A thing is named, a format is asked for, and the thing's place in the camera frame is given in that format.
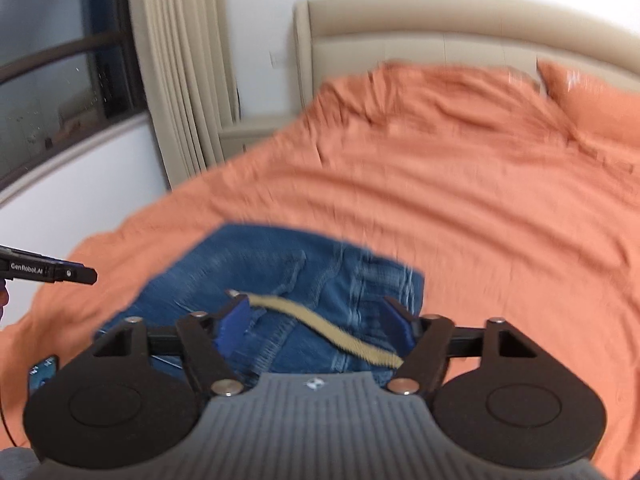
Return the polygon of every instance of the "bed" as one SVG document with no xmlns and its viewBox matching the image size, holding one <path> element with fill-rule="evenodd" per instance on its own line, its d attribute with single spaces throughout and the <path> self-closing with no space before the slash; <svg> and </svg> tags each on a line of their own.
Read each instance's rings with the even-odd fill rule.
<svg viewBox="0 0 640 480">
<path fill-rule="evenodd" d="M 630 478 L 640 468 L 635 155 L 588 146 L 520 75 L 540 81 L 544 57 L 640 91 L 640 38 L 524 0 L 309 0 L 294 30 L 304 113 L 86 240 L 71 258 L 96 267 L 97 285 L 45 287 L 0 333 L 0 354 L 14 356 L 0 363 L 14 438 L 26 443 L 26 392 L 12 378 L 53 353 L 68 362 L 209 232 L 253 222 L 416 267 L 423 313 L 468 326 L 507 317 L 601 396 L 609 419 L 594 463 Z M 475 365 L 454 362 L 449 375 Z"/>
</svg>

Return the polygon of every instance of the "hand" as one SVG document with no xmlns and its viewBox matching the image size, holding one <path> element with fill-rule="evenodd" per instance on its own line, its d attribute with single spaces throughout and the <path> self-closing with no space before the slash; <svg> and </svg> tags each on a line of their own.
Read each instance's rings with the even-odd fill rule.
<svg viewBox="0 0 640 480">
<path fill-rule="evenodd" d="M 2 308 L 9 303 L 9 293 L 6 291 L 6 281 L 0 280 L 0 319 L 2 319 Z"/>
</svg>

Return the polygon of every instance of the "jeans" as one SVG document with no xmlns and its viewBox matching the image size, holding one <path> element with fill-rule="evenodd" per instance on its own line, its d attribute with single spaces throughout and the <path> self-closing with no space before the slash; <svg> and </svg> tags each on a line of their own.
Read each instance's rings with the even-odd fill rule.
<svg viewBox="0 0 640 480">
<path fill-rule="evenodd" d="M 376 302 L 391 296 L 417 315 L 423 286 L 412 268 L 345 242 L 281 228 L 226 225 L 152 279 L 102 332 L 128 316 L 153 326 L 171 325 L 189 312 L 216 312 L 230 300 L 225 291 L 234 289 L 301 303 L 356 338 L 393 351 Z M 158 369 L 181 375 L 179 358 L 154 359 Z M 380 385 L 393 374 L 345 354 L 297 320 L 263 308 L 253 309 L 243 342 L 227 362 L 249 386 L 267 371 L 370 370 Z"/>
</svg>

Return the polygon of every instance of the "orange bedsheet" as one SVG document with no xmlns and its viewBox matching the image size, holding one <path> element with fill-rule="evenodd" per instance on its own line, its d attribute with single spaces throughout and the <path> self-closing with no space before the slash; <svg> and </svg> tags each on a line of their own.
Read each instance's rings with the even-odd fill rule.
<svg viewBox="0 0 640 480">
<path fill-rule="evenodd" d="M 26 442 L 30 365 L 68 362 L 223 222 L 258 222 L 417 267 L 424 312 L 467 326 L 507 317 L 600 394 L 595 465 L 627 480 L 640 469 L 640 178 L 579 137 L 505 72 L 390 64 L 325 84 L 276 136 L 84 241 L 71 259 L 96 267 L 97 285 L 46 285 L 0 333 L 14 437 Z"/>
</svg>

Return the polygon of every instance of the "metal screw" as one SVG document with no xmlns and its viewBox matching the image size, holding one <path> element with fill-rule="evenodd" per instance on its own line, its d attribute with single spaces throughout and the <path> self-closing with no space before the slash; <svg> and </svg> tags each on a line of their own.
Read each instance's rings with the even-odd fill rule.
<svg viewBox="0 0 640 480">
<path fill-rule="evenodd" d="M 244 390 L 242 383 L 234 379 L 222 379 L 211 385 L 211 391 L 218 396 L 233 397 Z"/>
<path fill-rule="evenodd" d="M 420 389 L 420 384 L 408 378 L 391 379 L 386 389 L 396 395 L 411 395 Z"/>
</svg>

